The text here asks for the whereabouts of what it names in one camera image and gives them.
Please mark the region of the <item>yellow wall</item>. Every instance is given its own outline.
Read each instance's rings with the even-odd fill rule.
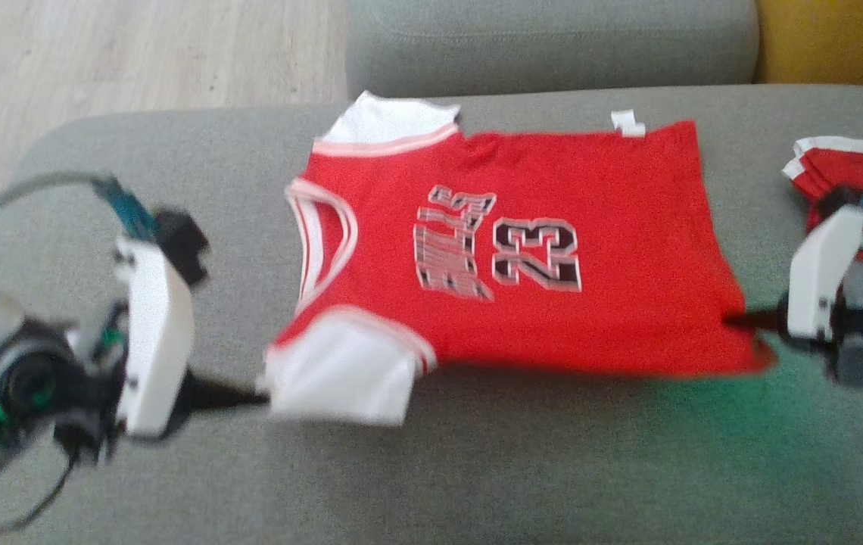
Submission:
[[[758,0],[765,83],[863,83],[863,0]]]

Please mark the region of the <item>white shoulder strap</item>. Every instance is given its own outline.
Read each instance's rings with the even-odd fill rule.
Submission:
[[[386,144],[428,135],[455,122],[459,108],[418,99],[386,99],[365,91],[319,141]]]

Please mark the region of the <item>wire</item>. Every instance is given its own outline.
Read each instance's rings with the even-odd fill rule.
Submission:
[[[43,497],[41,501],[38,501],[38,503],[35,504],[26,515],[23,515],[23,517],[0,525],[0,535],[12,534],[12,532],[24,530],[24,528],[29,527],[31,523],[37,520],[37,518],[48,509],[48,507],[51,507],[51,504],[55,502],[59,494],[61,494],[62,489],[64,489],[65,483],[68,482],[68,476],[71,475],[75,466],[78,465],[78,458],[77,452],[72,456],[69,456],[65,469],[61,473],[61,477],[59,477],[58,482],[51,488],[51,492],[48,492],[47,496]]]
[[[85,170],[62,170],[57,173],[44,173],[17,183],[0,193],[0,207],[20,200],[38,191],[62,185],[90,184],[96,189],[107,184],[117,185],[116,179],[107,173],[85,172]]]

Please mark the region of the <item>grey sofa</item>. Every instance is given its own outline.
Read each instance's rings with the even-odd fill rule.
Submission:
[[[780,173],[792,142],[863,138],[863,87],[438,102],[463,105],[469,134],[608,130],[610,111],[627,107],[648,127],[693,118],[715,232],[751,306],[777,300],[804,235],[805,206]],[[283,186],[343,107],[83,120],[41,139],[20,176],[110,169],[146,201],[192,210],[213,242],[213,277],[195,296],[190,365],[247,383],[299,282]],[[0,288],[37,313],[77,314],[117,290],[114,232],[81,190],[32,197],[0,216]],[[11,542],[863,542],[863,392],[836,389],[817,362],[777,348],[776,369],[736,380],[441,370],[417,384],[394,430],[268,423],[259,410],[199,419],[165,448],[124,444],[112,465],[73,476]],[[36,500],[60,465],[40,446],[0,475],[0,518]]]
[[[756,0],[350,0],[347,90],[461,96],[750,83]]]

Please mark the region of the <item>jersey tag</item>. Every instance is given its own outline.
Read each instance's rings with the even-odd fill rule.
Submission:
[[[610,117],[614,128],[625,138],[643,138],[646,135],[646,125],[638,123],[632,110],[611,111]]]

